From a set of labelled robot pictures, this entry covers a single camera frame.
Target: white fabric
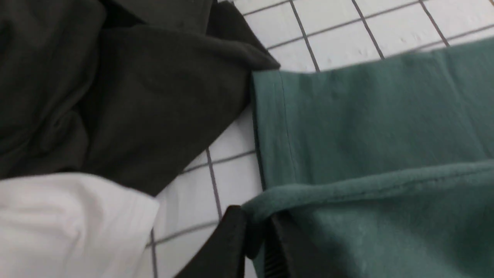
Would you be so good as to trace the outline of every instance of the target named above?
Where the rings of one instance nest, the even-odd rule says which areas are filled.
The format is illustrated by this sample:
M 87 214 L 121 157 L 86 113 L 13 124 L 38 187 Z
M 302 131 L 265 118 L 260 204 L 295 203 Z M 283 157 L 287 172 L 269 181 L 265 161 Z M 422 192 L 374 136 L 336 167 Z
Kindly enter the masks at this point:
M 0 182 L 1 278 L 131 278 L 158 202 L 86 174 Z

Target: white tile floor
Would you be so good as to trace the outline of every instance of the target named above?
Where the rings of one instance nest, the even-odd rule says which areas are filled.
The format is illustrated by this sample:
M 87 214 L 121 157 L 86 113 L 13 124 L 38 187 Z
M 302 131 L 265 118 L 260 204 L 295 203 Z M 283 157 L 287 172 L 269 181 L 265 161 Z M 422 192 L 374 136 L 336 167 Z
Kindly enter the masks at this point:
M 282 69 L 297 72 L 494 36 L 492 0 L 235 0 L 235 5 Z M 154 243 L 136 278 L 173 277 L 229 204 L 261 192 L 251 114 L 245 111 L 158 196 Z M 246 278 L 255 278 L 250 261 Z

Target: cloth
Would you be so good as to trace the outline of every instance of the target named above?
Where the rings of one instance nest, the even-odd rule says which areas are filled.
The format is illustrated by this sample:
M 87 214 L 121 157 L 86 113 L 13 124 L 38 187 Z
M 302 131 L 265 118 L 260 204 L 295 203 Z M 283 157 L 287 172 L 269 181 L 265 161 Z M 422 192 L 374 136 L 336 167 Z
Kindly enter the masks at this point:
M 289 210 L 345 277 L 494 277 L 493 49 L 255 73 L 250 221 Z
M 158 207 L 87 174 L 1 181 L 1 277 L 132 278 Z
M 246 107 L 250 71 L 279 67 L 227 2 L 211 35 L 124 4 L 0 0 L 0 179 L 86 172 L 156 195 Z

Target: green fabric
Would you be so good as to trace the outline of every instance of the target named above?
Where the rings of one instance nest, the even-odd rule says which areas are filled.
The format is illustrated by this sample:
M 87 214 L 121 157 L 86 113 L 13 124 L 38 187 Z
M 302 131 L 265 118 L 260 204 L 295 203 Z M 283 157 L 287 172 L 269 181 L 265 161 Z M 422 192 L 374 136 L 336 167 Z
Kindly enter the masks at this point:
M 243 208 L 289 209 L 351 278 L 494 277 L 493 72 L 492 39 L 255 72 L 266 191 Z

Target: dark gray fabric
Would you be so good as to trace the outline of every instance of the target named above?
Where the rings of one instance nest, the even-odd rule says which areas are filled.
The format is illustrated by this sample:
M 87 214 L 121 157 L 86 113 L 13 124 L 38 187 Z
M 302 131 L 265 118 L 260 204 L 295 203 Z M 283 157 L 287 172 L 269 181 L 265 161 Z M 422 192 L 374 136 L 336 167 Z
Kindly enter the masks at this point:
M 229 3 L 215 36 L 107 4 L 0 0 L 0 178 L 82 171 L 155 195 L 245 108 L 251 70 L 279 67 Z
M 170 30 L 206 33 L 213 0 L 115 0 L 150 25 Z

